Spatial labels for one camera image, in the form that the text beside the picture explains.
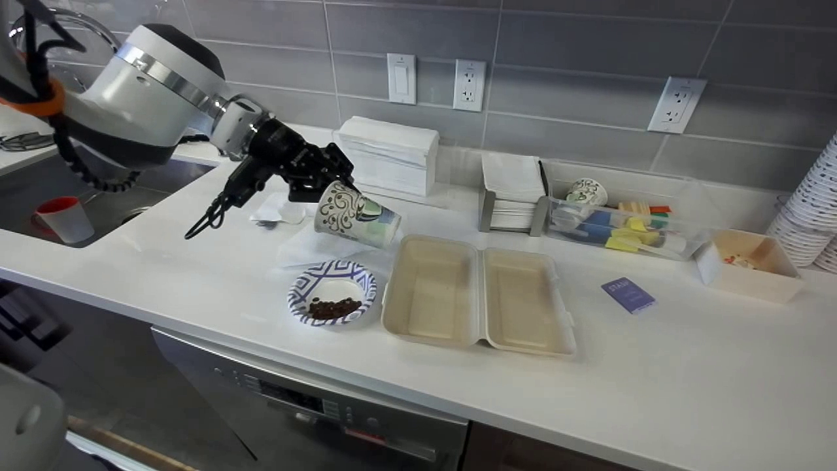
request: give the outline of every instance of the cabinet door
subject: cabinet door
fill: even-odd
[[[470,423],[462,471],[627,471],[521,435]]]

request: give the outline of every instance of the brown food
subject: brown food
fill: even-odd
[[[362,300],[354,300],[354,299],[343,299],[343,300],[320,300],[313,299],[309,304],[309,314],[313,320],[337,320],[337,317],[345,317],[350,310],[357,310],[362,306]]]

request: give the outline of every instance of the cardboard box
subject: cardboard box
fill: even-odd
[[[748,259],[751,267],[732,265],[736,257]],[[711,288],[774,304],[787,304],[804,288],[782,245],[762,232],[717,231],[699,257],[699,271]]]

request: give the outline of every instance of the stainless steel appliance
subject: stainless steel appliance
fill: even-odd
[[[163,356],[240,436],[255,467],[457,467],[469,422],[154,330]]]

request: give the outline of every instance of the wall outlet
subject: wall outlet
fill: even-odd
[[[700,78],[669,75],[659,95],[648,130],[683,132],[700,101],[703,88],[707,88],[707,80]]]
[[[485,92],[486,92],[486,62],[456,59],[452,106],[482,109]]]
[[[415,54],[388,53],[391,101],[415,104]]]

